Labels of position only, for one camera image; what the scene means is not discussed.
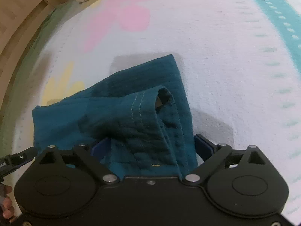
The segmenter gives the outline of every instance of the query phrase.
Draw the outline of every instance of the pink flower shape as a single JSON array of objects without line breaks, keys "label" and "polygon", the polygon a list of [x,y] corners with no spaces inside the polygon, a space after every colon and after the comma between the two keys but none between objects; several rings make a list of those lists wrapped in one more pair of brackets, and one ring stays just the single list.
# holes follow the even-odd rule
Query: pink flower shape
[{"label": "pink flower shape", "polygon": [[137,4],[141,1],[147,0],[106,0],[105,9],[95,14],[85,29],[84,51],[92,51],[116,22],[125,31],[146,30],[151,15],[149,9]]}]

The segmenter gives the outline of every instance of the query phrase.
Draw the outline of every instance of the screw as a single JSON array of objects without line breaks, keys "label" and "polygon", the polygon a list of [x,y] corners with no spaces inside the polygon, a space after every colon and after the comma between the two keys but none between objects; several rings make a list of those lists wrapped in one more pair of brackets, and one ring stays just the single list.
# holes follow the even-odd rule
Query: screw
[{"label": "screw", "polygon": [[115,182],[117,180],[117,176],[113,174],[107,174],[102,177],[103,181],[106,182]]},{"label": "screw", "polygon": [[196,174],[188,174],[186,175],[185,179],[188,181],[188,182],[197,182],[199,181],[201,178],[199,175],[196,175]]},{"label": "screw", "polygon": [[153,181],[153,180],[147,181],[147,184],[148,184],[148,185],[154,185],[155,183],[156,183],[156,181]]},{"label": "screw", "polygon": [[22,226],[32,226],[32,225],[31,225],[30,222],[26,222],[26,221],[25,221],[25,222],[22,223]]}]

